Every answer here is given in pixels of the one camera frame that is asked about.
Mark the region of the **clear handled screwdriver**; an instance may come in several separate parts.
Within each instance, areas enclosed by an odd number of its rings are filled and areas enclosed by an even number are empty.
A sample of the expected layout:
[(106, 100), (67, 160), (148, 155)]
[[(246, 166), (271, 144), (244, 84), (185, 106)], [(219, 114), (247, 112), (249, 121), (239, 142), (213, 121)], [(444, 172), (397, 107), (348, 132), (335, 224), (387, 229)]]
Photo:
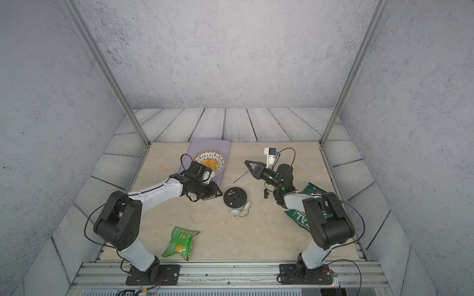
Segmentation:
[(245, 171), (241, 176), (239, 176), (234, 182), (233, 184), (235, 184), (236, 182), (238, 182), (240, 179), (242, 179), (244, 176), (246, 176), (248, 174), (248, 171)]

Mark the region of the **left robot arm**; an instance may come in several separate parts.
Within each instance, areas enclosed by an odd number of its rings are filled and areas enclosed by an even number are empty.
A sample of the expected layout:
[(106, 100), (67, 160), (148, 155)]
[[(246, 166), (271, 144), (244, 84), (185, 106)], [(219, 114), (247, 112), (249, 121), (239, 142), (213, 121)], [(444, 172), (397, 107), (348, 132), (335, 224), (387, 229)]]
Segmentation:
[(138, 238), (141, 217), (148, 210), (174, 198), (196, 201), (220, 197), (222, 191), (212, 180), (214, 171), (196, 161), (165, 181), (137, 192), (113, 192), (103, 205), (93, 231), (131, 263), (131, 270), (149, 276), (159, 269), (159, 259)]

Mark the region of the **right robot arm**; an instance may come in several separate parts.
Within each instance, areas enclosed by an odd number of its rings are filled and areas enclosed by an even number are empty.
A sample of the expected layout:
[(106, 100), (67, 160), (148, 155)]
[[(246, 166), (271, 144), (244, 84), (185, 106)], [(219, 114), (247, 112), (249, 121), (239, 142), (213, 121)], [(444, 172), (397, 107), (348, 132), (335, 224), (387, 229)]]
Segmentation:
[(335, 193), (320, 195), (299, 192), (293, 186), (293, 168), (281, 164), (276, 171), (262, 162), (244, 162), (251, 175), (274, 187), (274, 198), (278, 205), (305, 214), (312, 240), (308, 248), (299, 254), (296, 266), (300, 275), (323, 271), (323, 262), (329, 253), (344, 245), (355, 235), (355, 229), (342, 201)]

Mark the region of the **white alarm clock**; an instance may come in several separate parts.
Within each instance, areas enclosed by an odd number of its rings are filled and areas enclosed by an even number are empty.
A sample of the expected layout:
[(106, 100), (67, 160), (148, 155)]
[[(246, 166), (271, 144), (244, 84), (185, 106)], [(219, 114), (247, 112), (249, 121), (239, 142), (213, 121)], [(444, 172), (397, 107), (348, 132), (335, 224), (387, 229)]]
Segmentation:
[(231, 187), (223, 194), (224, 204), (229, 208), (233, 217), (244, 218), (248, 216), (251, 202), (246, 191), (240, 187)]

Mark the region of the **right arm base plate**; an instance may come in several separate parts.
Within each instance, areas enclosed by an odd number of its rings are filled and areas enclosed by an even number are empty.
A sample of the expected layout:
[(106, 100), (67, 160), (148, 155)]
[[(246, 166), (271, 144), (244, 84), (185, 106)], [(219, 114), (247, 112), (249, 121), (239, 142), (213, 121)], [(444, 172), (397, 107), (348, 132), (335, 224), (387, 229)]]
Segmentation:
[(334, 285), (328, 265), (310, 270), (297, 263), (280, 264), (276, 281), (284, 285)]

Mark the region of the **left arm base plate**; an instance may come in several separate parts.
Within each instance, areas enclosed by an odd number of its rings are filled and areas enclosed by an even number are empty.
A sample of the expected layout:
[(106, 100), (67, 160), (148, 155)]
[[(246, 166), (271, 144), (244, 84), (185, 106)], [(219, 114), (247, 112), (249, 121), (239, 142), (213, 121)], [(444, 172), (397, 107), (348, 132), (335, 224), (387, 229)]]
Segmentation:
[(130, 267), (126, 286), (176, 286), (180, 275), (180, 265), (154, 264), (147, 271)]

